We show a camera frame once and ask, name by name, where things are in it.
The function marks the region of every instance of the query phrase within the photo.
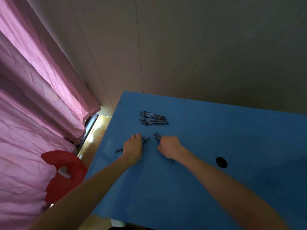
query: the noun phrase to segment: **left hand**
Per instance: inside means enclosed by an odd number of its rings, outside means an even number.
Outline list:
[[[124,143],[124,153],[122,155],[128,164],[128,166],[133,166],[142,157],[142,137],[138,133],[136,135],[131,135],[131,138]]]

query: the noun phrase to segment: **forearm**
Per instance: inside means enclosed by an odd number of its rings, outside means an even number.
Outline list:
[[[34,222],[29,230],[78,229],[128,168],[125,158],[121,156],[56,202]]]
[[[243,229],[289,229],[270,205],[230,176],[189,151],[181,153],[178,161]]]

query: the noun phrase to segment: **pile of pens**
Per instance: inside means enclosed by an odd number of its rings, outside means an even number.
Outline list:
[[[139,119],[141,121],[141,124],[144,125],[166,125],[169,124],[166,121],[166,117],[162,115],[155,115],[151,114],[147,111],[140,111],[140,115],[147,119]]]

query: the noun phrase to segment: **left arm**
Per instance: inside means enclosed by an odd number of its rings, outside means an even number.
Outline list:
[[[121,174],[141,156],[141,135],[132,135],[124,143],[120,158],[61,198],[38,217],[29,230],[77,230]]]

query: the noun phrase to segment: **right arm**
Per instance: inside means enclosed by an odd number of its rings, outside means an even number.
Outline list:
[[[163,136],[158,150],[167,158],[184,165],[212,197],[245,230],[289,230],[277,212],[254,192],[194,156],[174,136]]]

